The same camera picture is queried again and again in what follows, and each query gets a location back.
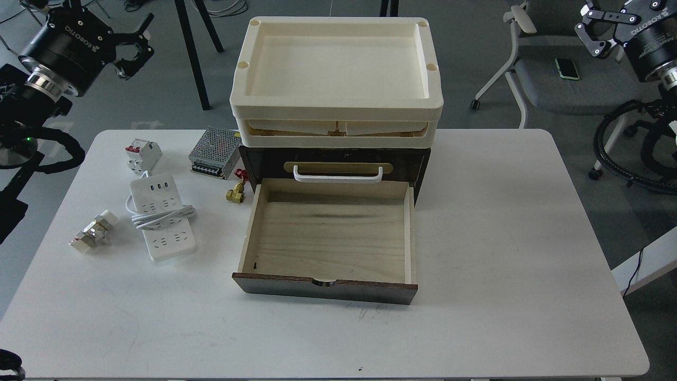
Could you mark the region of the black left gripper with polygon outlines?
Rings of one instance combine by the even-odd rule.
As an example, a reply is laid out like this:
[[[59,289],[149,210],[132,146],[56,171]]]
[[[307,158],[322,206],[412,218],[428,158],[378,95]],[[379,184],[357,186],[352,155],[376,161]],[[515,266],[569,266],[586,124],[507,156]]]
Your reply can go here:
[[[154,55],[146,29],[149,13],[133,32],[115,32],[86,7],[54,7],[41,31],[20,53],[27,70],[48,68],[69,84],[69,94],[84,96],[107,63],[113,62],[121,79],[131,79]],[[131,60],[117,59],[115,46],[134,46]]]

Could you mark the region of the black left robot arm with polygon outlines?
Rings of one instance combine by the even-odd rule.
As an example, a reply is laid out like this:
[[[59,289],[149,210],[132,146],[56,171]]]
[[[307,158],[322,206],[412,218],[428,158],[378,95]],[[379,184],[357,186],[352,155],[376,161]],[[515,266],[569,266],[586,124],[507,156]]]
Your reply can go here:
[[[67,94],[83,96],[106,65],[129,79],[154,55],[144,36],[154,19],[148,14],[137,31],[114,32],[80,1],[50,7],[32,5],[47,18],[20,54],[25,71],[2,66],[2,168],[17,169],[2,190],[2,239],[24,218],[28,205],[19,193],[35,172],[52,174],[80,166],[85,151],[66,132],[47,128],[48,118],[67,115]]]

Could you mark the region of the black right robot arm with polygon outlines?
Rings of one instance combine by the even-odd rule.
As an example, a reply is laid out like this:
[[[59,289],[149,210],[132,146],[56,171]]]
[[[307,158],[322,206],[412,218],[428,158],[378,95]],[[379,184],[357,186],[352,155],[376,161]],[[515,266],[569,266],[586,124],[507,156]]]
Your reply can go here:
[[[675,168],[654,159],[653,144],[672,132],[675,124],[675,13],[675,1],[624,1],[616,11],[600,7],[597,1],[586,1],[580,11],[582,20],[574,28],[592,57],[606,59],[618,47],[638,80],[658,81],[662,99],[651,106],[665,108],[646,138],[641,155],[645,166],[663,178],[675,178]]]

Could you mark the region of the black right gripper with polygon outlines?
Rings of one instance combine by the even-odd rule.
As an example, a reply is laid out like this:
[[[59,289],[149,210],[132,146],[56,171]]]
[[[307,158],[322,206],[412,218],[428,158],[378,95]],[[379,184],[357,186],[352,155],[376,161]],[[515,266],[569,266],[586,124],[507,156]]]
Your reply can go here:
[[[676,2],[626,1],[625,13],[603,10],[598,1],[585,1],[580,14],[585,20],[616,24],[609,40],[597,39],[591,22],[576,24],[574,31],[592,57],[606,59],[620,46],[628,57],[638,80],[650,82],[660,79],[660,70],[675,63]]]

